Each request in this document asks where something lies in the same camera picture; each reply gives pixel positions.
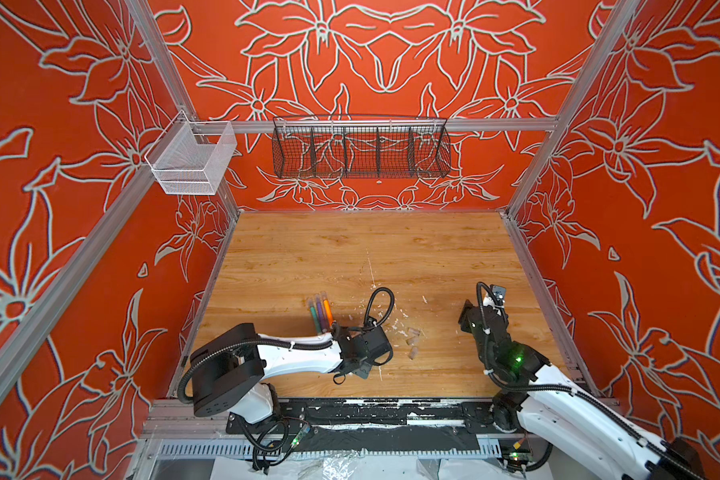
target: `wooden table surface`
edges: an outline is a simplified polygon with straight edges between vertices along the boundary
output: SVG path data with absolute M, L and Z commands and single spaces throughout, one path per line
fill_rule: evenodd
M 507 288 L 512 338 L 564 369 L 496 213 L 244 213 L 193 349 L 243 322 L 272 336 L 314 335 L 306 298 L 322 290 L 337 321 L 360 325 L 371 292 L 386 286 L 395 296 L 384 325 L 394 359 L 368 379 L 348 376 L 340 386 L 333 374 L 267 380 L 278 395 L 490 397 L 497 388 L 482 373 L 472 337 L 458 327 L 480 280 Z M 386 295 L 375 303 L 380 318 Z M 422 331 L 414 360 L 405 343 L 409 327 Z

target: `marker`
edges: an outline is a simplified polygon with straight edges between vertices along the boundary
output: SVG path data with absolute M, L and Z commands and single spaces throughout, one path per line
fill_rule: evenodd
M 325 333 L 328 331 L 328 318 L 326 316 L 326 308 L 322 305 L 320 295 L 317 293 L 315 294 L 315 303 L 317 304 L 317 316 L 320 319 L 320 327 L 322 332 Z
M 315 331 L 322 333 L 322 327 L 320 327 L 320 319 L 317 317 L 317 310 L 315 310 L 315 301 L 311 297 L 307 297 L 307 307 L 309 312 L 312 314 L 312 321 L 315 323 Z
M 326 316 L 328 318 L 328 325 L 333 325 L 333 314 L 331 313 L 331 305 L 328 303 L 328 294 L 326 292 L 321 292 L 320 297 L 322 298 L 322 304 L 326 308 Z

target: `green marker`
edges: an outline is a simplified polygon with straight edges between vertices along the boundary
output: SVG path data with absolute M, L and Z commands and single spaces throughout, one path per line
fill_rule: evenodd
M 317 310 L 315 308 L 315 299 L 310 296 L 307 297 L 307 307 L 309 307 L 309 312 L 312 314 L 312 321 L 315 323 L 315 331 L 317 333 L 322 333 L 320 319 L 317 317 Z

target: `orange marker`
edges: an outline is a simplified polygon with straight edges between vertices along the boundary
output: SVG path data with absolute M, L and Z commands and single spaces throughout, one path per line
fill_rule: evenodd
M 320 298 L 322 298 L 322 304 L 326 308 L 328 326 L 331 326 L 333 325 L 333 314 L 331 313 L 331 306 L 328 304 L 328 294 L 326 292 L 320 292 Z

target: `black wire basket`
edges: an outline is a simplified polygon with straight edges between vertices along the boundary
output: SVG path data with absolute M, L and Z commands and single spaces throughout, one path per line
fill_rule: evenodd
M 273 122 L 279 178 L 442 178 L 451 172 L 444 118 L 318 115 Z

